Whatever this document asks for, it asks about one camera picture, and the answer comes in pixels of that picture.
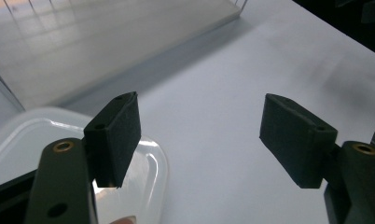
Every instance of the plastic tray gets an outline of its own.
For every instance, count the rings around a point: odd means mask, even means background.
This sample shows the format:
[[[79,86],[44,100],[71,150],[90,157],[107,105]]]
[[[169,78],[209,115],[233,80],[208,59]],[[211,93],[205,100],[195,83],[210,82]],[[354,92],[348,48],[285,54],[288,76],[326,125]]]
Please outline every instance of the plastic tray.
[[[23,113],[0,130],[0,184],[36,169],[42,149],[64,137],[83,137],[90,118],[58,108]],[[97,189],[100,223],[135,216],[136,223],[159,223],[168,179],[159,145],[142,137],[121,189]]]

